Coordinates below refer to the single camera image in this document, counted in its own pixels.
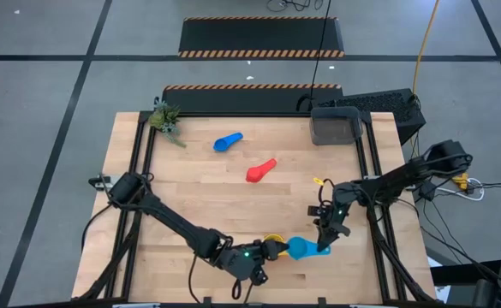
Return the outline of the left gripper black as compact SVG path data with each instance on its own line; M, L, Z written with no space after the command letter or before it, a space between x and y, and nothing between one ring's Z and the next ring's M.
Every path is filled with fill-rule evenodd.
M268 250L288 250L289 245L282 241L267 240ZM220 269L228 272L239 281L267 281L268 275L263 265L270 259L285 256L283 252L268 252L261 246L232 246L220 254Z

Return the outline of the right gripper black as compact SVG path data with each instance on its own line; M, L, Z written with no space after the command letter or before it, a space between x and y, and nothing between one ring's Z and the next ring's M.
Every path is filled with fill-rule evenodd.
M348 237L350 229L343 225L349 215L351 203L338 203L313 207L313 223L316 225L319 235L317 239L317 252L324 251L340 234Z

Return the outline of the yellow measuring cup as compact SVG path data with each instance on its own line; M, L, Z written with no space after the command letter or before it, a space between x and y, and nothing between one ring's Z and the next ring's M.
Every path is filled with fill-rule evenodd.
M276 241L282 241L284 243L286 243L286 239L281 236L280 234L267 234L263 240L276 240ZM286 250L276 250L277 252L283 252L285 251L285 256L288 255L288 253L286 252Z

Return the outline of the light blue measuring cup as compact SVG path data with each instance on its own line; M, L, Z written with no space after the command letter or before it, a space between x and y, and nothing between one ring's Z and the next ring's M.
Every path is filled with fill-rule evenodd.
M331 254L331 248L327 246L323 250L319 250L317 243L306 240L302 237L295 236L287 242L289 248L288 255L294 260L301 260L303 258L310 258L315 256L326 256Z

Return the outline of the red measuring cup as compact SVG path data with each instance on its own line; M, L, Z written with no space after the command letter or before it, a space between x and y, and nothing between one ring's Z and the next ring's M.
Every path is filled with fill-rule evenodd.
M246 181L251 183L257 183L272 169L277 165L277 160L275 158L269 159L267 162L251 167L247 170Z

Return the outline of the small dark blue measuring cup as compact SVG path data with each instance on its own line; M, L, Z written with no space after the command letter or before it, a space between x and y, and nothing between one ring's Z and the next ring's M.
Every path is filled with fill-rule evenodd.
M213 144L214 151L227 151L235 142L243 138L240 132L233 133L217 139Z

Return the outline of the grey translucent plastic basket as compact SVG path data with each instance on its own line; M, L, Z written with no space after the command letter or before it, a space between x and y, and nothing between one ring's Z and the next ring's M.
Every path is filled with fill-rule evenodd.
M309 127L314 145L350 145L362 136L361 114L352 106L315 108Z

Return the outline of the yellow power plug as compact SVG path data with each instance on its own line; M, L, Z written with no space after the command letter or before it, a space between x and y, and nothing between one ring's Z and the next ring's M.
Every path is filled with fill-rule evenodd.
M468 173L462 173L451 178L452 182L457 185L459 190L467 191L469 185Z

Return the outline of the black perforated computer case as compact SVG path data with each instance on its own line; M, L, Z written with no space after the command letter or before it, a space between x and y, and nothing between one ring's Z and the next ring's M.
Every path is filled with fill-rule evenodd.
M344 96L316 104L317 107L356 107L361 114L392 113L400 144L404 145L426 124L418 98L409 88Z

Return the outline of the black mat with striped edges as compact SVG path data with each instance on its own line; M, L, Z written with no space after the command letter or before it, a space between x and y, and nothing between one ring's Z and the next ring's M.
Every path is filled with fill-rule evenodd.
M336 17L190 17L178 56L194 59L315 59L345 55Z
M170 85L161 100L183 112L291 113L342 96L338 84Z

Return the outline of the potted succulent plant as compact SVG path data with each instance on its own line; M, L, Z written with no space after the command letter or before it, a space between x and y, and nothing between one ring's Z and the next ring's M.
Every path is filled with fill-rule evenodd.
M149 125L158 130L170 143L186 148L186 144L178 139L181 132L176 126L179 122L180 107L168 105L159 97L154 98L153 107L154 110L148 118Z

